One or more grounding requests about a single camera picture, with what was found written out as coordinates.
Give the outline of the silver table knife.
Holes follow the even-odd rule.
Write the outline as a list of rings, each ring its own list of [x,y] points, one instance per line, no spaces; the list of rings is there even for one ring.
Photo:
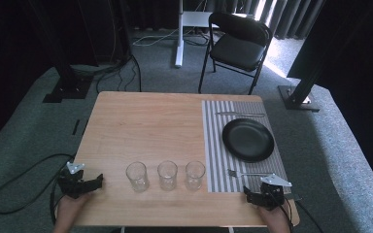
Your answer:
[[[217,112],[220,116],[242,116],[242,117],[265,117],[265,114],[258,113],[239,113],[239,112]]]

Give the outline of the person's right hand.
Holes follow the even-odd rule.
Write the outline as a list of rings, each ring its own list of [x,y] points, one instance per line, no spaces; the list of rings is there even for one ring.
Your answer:
[[[258,214],[267,225],[269,233],[290,233],[288,223],[288,204],[281,208],[268,211],[263,207],[257,207]]]

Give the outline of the white desk leg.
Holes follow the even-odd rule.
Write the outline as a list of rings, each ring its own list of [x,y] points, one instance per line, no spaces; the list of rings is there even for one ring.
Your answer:
[[[175,67],[181,68],[183,66],[184,58],[184,27],[207,27],[209,12],[192,12],[184,10],[184,0],[179,0],[178,13],[178,37],[177,50],[175,58]]]

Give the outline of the person's left hand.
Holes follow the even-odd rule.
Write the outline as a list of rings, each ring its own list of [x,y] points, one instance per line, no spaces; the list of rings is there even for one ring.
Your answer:
[[[57,206],[57,224],[72,225],[79,216],[85,203],[92,197],[92,193],[82,194],[74,199],[68,195],[63,196]]]

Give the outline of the grey curtain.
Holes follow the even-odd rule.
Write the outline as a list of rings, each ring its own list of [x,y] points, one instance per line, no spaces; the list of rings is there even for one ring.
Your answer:
[[[203,12],[252,16],[266,24],[279,40],[308,37],[325,0],[203,0]]]

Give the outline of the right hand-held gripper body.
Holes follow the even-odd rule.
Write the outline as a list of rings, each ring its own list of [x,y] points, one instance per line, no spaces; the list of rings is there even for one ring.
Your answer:
[[[285,202],[284,188],[292,187],[292,183],[275,174],[261,177],[260,181],[260,195],[257,205],[267,210],[282,206]]]

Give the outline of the silver fork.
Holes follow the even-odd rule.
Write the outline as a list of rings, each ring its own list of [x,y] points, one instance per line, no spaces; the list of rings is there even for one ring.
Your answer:
[[[227,169],[227,175],[234,178],[239,178],[243,176],[257,176],[257,177],[267,177],[271,175],[275,175],[274,173],[242,173],[239,171]]]

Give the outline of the black metal stand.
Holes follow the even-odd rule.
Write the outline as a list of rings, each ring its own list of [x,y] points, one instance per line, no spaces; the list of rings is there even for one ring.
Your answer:
[[[93,77],[74,72],[40,0],[26,0],[26,6],[30,9],[36,34],[59,75],[58,82],[52,92],[44,97],[43,102],[61,103],[64,99],[85,99]]]
[[[345,23],[341,21],[315,23],[288,73],[291,78],[298,78],[299,83],[278,86],[288,110],[320,110],[311,91],[339,57],[344,29]]]

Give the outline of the black folding chair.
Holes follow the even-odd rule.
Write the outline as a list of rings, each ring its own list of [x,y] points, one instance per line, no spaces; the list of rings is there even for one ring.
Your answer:
[[[222,67],[251,77],[253,81],[248,92],[251,95],[273,38],[270,28],[253,18],[222,12],[211,13],[208,25],[209,42],[198,92],[202,90],[208,58],[211,58],[214,72],[218,67]]]

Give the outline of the black round plate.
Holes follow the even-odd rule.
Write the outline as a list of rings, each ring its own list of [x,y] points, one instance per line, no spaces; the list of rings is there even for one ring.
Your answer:
[[[250,163],[267,159],[275,147],[272,133],[263,124],[248,118],[231,120],[223,128],[221,137],[233,156]]]

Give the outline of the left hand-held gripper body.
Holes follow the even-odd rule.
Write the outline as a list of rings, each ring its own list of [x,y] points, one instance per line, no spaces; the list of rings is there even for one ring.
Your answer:
[[[77,199],[84,193],[90,192],[87,183],[83,180],[84,165],[67,162],[61,170],[57,183],[64,195]]]

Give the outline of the grey striped placemat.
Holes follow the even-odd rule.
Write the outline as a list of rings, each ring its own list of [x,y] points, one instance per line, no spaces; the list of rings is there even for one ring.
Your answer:
[[[227,169],[242,173],[274,173],[284,180],[288,180],[277,145],[267,159],[250,163],[233,156],[223,144],[221,137],[223,128],[231,120],[244,117],[220,116],[216,115],[217,112],[265,114],[264,117],[250,116],[250,119],[258,121],[272,132],[266,110],[261,102],[204,100],[201,105],[209,192],[242,192],[243,186],[246,186],[252,192],[260,192],[260,177],[243,176],[234,178],[227,175]]]

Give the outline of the clear drinking glass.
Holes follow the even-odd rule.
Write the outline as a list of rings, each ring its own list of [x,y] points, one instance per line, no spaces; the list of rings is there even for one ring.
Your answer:
[[[171,191],[177,185],[178,166],[170,160],[161,162],[157,167],[159,185],[163,190]]]
[[[143,192],[149,188],[150,182],[147,167],[144,163],[140,161],[132,162],[127,166],[125,174],[134,191]]]
[[[202,186],[206,168],[200,161],[191,161],[186,166],[186,188],[188,190],[198,190]]]

